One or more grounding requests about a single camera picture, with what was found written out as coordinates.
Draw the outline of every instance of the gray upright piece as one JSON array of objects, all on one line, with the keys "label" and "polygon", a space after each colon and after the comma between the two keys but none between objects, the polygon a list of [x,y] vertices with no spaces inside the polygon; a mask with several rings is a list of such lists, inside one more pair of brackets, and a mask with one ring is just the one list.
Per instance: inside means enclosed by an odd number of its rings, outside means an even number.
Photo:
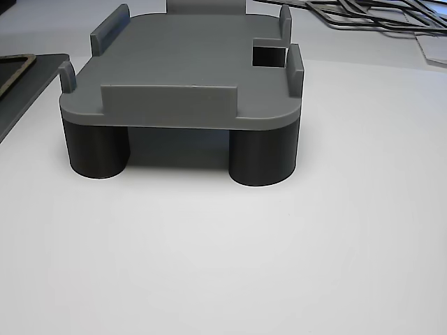
[{"label": "gray upright piece", "polygon": [[[166,5],[166,14],[132,18],[121,5],[91,34],[93,57],[80,73],[63,65],[66,135],[92,129],[82,126],[245,131],[234,133],[235,144],[254,141],[249,134],[281,141],[277,130],[297,125],[290,136],[298,137],[304,68],[298,45],[291,45],[288,6],[271,17],[246,14],[245,0]],[[295,156],[296,147],[290,150]],[[294,168],[295,160],[287,164]],[[241,183],[273,184],[262,176],[256,180]]]}]

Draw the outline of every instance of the gray plastic platform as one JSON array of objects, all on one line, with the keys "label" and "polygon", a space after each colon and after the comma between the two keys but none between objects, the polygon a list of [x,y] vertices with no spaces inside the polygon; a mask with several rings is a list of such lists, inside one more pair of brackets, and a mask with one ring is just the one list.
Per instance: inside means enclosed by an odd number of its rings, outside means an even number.
[{"label": "gray plastic platform", "polygon": [[119,174],[128,127],[230,130],[230,176],[264,186],[295,169],[304,68],[292,17],[245,14],[245,0],[167,0],[166,14],[121,5],[90,36],[76,76],[60,68],[70,164],[90,178]]},{"label": "gray plastic platform", "polygon": [[[240,6],[227,15],[197,14],[181,3],[169,1],[167,14],[131,19],[121,5],[102,23],[91,37],[95,57],[60,98],[64,119],[263,131],[300,117],[304,69],[298,46],[290,45],[288,6],[278,18],[245,15]],[[205,13],[213,9],[207,3]],[[187,15],[183,8],[190,8]],[[253,66],[257,47],[289,48],[286,68]]]}]

